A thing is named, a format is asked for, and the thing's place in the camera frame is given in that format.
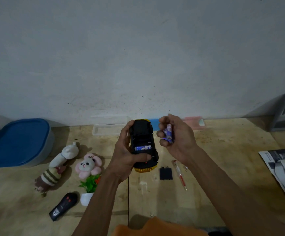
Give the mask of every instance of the white flower pot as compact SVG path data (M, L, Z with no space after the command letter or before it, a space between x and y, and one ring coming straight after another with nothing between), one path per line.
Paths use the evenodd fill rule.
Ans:
M89 202L90 202L90 199L92 198L94 193L85 193L85 194L81 194L81 197L80 197L80 203L83 205L83 206L88 206Z

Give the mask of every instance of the orange shirt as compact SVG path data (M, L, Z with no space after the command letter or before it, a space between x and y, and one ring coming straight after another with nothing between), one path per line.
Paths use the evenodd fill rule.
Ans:
M125 225L118 225L112 236L207 236L203 230L186 227L176 223L168 223L157 217L147 221L140 230L129 229Z

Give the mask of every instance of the pink bunny plush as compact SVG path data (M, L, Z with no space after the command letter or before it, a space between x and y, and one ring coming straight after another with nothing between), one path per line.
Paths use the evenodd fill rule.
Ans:
M90 175L100 174L102 171L100 168L101 165L102 161L100 157L93 154L86 154L84 160L76 165L75 171L79 173L81 179L85 179Z

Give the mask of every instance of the left hand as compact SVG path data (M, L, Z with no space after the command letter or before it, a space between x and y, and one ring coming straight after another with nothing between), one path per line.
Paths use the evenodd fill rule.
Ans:
M130 137L128 135L129 128L134 124L134 120L129 121L121 130L118 141L115 143L115 149L112 160L106 171L109 171L119 178L120 182L126 180L136 162L146 162L151 159L151 155L147 153L140 153L137 155L130 153L129 143Z

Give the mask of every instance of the toy car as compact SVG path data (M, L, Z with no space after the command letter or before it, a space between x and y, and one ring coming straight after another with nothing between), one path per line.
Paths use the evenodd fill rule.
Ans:
M153 128L148 119L135 120L134 125L129 128L130 144L132 154L147 153L151 160L147 162L136 162L134 169L137 172L149 172L157 167L159 155L154 146Z

